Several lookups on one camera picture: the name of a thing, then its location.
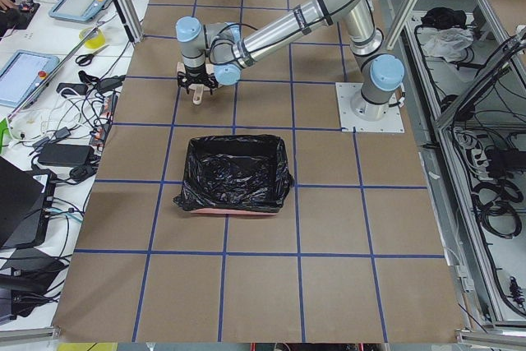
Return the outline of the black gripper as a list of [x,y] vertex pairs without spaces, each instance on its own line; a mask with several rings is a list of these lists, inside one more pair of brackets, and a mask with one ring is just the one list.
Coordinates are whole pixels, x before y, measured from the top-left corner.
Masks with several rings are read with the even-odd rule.
[[187,93],[190,92],[189,86],[191,84],[202,84],[205,89],[213,95],[217,90],[217,80],[214,74],[208,74],[205,64],[197,67],[190,67],[183,65],[183,72],[177,73],[178,88],[184,89]]

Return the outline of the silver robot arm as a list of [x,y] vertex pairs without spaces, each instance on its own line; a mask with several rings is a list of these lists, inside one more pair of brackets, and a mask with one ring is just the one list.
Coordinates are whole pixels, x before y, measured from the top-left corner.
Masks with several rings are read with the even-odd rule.
[[178,87],[187,92],[200,88],[214,92],[235,85],[242,70],[322,26],[340,22],[350,39],[350,49],[362,73],[360,91],[351,99],[352,111],[361,119],[385,116],[394,92],[404,78],[404,65],[385,52],[384,36],[374,22],[367,0],[308,0],[268,25],[242,36],[239,23],[202,24],[184,16],[176,25],[182,60]]

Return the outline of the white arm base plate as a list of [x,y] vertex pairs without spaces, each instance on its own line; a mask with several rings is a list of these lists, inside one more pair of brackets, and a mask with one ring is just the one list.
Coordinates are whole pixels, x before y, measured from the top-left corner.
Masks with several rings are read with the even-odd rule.
[[399,101],[392,94],[387,104],[370,104],[362,97],[362,83],[337,82],[336,99],[342,132],[404,133]]

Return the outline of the person forearm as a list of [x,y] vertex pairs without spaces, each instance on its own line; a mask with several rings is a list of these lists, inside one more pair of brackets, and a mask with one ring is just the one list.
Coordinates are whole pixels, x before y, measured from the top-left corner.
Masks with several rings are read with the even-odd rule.
[[0,8],[3,12],[16,7],[16,0],[0,0]]

